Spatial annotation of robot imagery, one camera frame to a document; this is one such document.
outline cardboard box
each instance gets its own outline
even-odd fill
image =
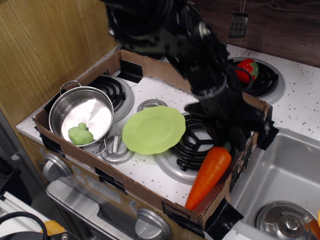
[[[141,66],[144,76],[158,77],[177,88],[189,93],[191,92],[189,82],[183,79],[170,64],[126,50],[118,51],[109,58],[106,58],[97,66],[84,73],[77,80],[82,86],[86,86],[103,74],[107,69],[109,74],[113,74],[121,68],[120,60]],[[265,115],[270,112],[271,107],[266,102],[247,94],[244,94],[243,97],[247,103],[264,111]],[[227,176],[224,182],[218,184],[211,191],[195,212],[159,196],[143,185],[133,181],[128,176],[122,174],[112,165],[105,163],[99,158],[89,154],[79,147],[75,147],[72,143],[53,134],[50,131],[48,119],[49,110],[43,109],[34,119],[36,128],[46,138],[58,144],[63,154],[71,156],[92,169],[98,168],[99,170],[102,170],[107,176],[111,176],[111,178],[115,179],[117,183],[120,183],[123,191],[132,194],[152,208],[168,215],[170,219],[177,222],[181,227],[188,228],[191,226],[191,231],[199,230],[199,232],[207,229],[208,226],[206,227],[206,222],[216,211],[222,200],[228,200],[229,193],[236,184],[239,174],[242,172],[244,166],[246,166],[246,162],[248,162],[248,158],[253,148],[256,146],[258,138],[258,133],[255,132],[248,141],[246,149],[236,156],[236,164],[234,165],[231,173]]]

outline stove knob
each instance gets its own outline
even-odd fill
[[[62,161],[58,156],[52,153],[47,153],[44,156],[44,160],[46,161],[46,164],[42,170],[42,175],[49,182],[53,182],[59,178],[66,179],[72,175],[72,171],[68,165],[65,164],[65,162]]]
[[[141,207],[137,212],[135,232],[141,240],[164,240],[171,233],[168,223],[153,211]]]

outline wooden wall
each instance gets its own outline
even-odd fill
[[[99,0],[0,0],[0,108],[11,126],[115,45]]]
[[[229,38],[241,0],[192,0],[222,42],[320,67],[319,0],[246,0],[245,38]]]

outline pot handle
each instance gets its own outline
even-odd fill
[[[100,154],[102,154],[102,153],[107,149],[106,138],[103,139],[103,142],[104,142],[104,148],[103,148],[103,150],[101,150],[99,153],[97,153],[96,155],[94,155],[95,157],[99,156]]]
[[[67,84],[69,84],[69,83],[77,83],[77,84],[79,84],[80,87],[82,87],[81,84],[80,84],[78,81],[76,81],[76,80],[67,81],[65,84],[63,84],[63,85],[60,87],[60,95],[62,95],[61,91],[62,91],[62,89],[64,88],[64,86],[67,85]]]

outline strawberry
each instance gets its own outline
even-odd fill
[[[255,60],[251,58],[246,58],[245,60],[241,61],[238,65],[238,68],[242,68],[249,72],[252,76],[253,81],[255,81],[259,75],[259,67]],[[240,82],[249,84],[250,78],[248,74],[241,70],[235,70],[236,75],[238,76],[238,79]]]

